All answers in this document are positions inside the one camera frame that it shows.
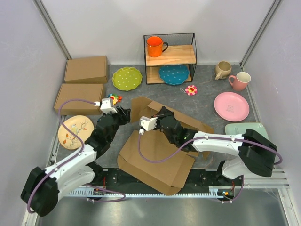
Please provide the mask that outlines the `large cardboard box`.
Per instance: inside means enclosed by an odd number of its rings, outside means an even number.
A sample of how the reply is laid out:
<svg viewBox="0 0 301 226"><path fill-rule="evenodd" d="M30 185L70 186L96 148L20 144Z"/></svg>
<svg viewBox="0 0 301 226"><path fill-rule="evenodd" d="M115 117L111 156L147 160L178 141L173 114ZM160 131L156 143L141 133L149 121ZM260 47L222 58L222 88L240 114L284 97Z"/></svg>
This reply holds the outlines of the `large cardboard box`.
<svg viewBox="0 0 301 226"><path fill-rule="evenodd" d="M139 122L142 116L150 118L157 114L163 104L146 97L136 97L131 100L131 121ZM168 106L166 108L174 112L175 118L180 124L189 129L195 129L202 132L214 133L214 130L192 117L189 117ZM151 163L144 160L138 151L139 132L134 130L120 150L117 157L118 167L124 172L130 174L155 188L165 195L174 195L184 187L187 176L200 152L179 151L172 158L161 162ZM163 160L176 152L178 148L171 144L163 132L159 130L146 131L140 140L140 150L146 159L150 161ZM203 159L206 160L209 151L202 152Z"/></svg>

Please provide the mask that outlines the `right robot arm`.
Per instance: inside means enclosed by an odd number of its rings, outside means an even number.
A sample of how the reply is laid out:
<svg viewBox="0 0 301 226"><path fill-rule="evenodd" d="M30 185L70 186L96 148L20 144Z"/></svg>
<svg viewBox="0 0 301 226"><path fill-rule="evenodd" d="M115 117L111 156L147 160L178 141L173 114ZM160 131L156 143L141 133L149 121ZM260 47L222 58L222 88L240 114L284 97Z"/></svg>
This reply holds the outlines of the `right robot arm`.
<svg viewBox="0 0 301 226"><path fill-rule="evenodd" d="M183 127L174 113L165 107L151 117L144 129L160 130L181 151L209 151L234 156L233 160L221 162L215 174L216 182L223 186L238 176L250 173L271 177L278 157L277 147L253 129L236 135L205 133Z"/></svg>

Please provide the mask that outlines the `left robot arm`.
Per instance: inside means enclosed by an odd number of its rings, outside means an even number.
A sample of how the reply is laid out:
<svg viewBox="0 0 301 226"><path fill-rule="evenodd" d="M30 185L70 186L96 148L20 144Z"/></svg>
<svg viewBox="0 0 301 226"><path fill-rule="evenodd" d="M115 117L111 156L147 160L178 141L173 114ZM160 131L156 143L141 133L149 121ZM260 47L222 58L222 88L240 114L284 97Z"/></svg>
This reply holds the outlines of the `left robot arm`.
<svg viewBox="0 0 301 226"><path fill-rule="evenodd" d="M21 192L29 213L43 217L70 191L103 181L103 169L95 161L110 148L119 127L130 122L130 109L117 106L115 111L101 116L90 137L77 151L50 167L31 170Z"/></svg>

